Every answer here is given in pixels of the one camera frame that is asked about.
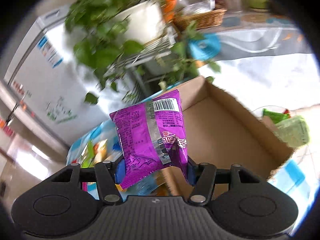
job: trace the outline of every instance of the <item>blue and white sticker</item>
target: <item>blue and white sticker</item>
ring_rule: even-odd
[[[63,57],[58,54],[46,36],[43,36],[39,41],[38,48],[45,59],[51,64],[52,68],[57,67],[63,61]]]

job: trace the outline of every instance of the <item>snack bag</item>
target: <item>snack bag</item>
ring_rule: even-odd
[[[123,189],[154,171],[176,166],[187,177],[187,140],[179,91],[110,114],[125,162]]]

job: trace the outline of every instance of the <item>wicker basket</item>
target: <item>wicker basket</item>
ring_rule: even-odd
[[[198,22],[197,30],[209,28],[221,25],[226,11],[227,9],[223,8],[221,5],[217,5],[215,10],[211,12],[187,16],[180,16],[176,14],[173,18],[173,22],[180,30],[184,30],[193,20]]]

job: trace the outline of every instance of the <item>white flower pot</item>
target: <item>white flower pot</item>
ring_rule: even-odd
[[[122,21],[128,16],[130,22],[124,33],[125,40],[146,44],[162,35],[165,24],[158,3],[145,1],[117,14],[114,19]]]

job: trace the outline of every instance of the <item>black ribbed surface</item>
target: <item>black ribbed surface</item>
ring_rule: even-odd
[[[27,239],[39,239],[26,236]],[[220,228],[205,208],[182,197],[129,196],[119,206],[105,207],[91,226],[64,240],[195,240],[242,239]]]

